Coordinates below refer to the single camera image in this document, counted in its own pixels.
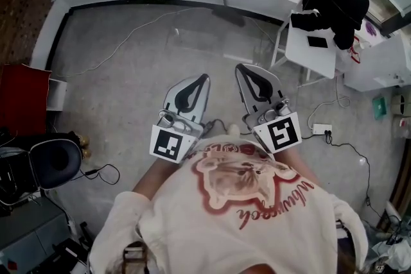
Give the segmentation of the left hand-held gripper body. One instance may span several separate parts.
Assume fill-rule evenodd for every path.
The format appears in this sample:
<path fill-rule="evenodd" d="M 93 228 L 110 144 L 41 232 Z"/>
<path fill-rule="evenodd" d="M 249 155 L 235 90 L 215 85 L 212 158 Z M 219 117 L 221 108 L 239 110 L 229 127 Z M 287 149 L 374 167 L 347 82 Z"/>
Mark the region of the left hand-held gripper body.
<path fill-rule="evenodd" d="M 152 126 L 150 155 L 179 164 L 196 146 L 203 132 L 202 123 L 163 109 L 159 112 L 158 123 Z"/>

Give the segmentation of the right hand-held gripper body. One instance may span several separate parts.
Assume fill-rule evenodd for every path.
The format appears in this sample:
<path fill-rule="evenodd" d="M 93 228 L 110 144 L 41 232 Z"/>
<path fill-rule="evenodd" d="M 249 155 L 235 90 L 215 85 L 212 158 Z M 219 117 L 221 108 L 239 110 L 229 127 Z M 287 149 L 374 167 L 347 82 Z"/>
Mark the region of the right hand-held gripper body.
<path fill-rule="evenodd" d="M 302 142 L 297 112 L 292 112 L 286 98 L 245 115 L 243 122 L 267 153 L 275 154 Z"/>

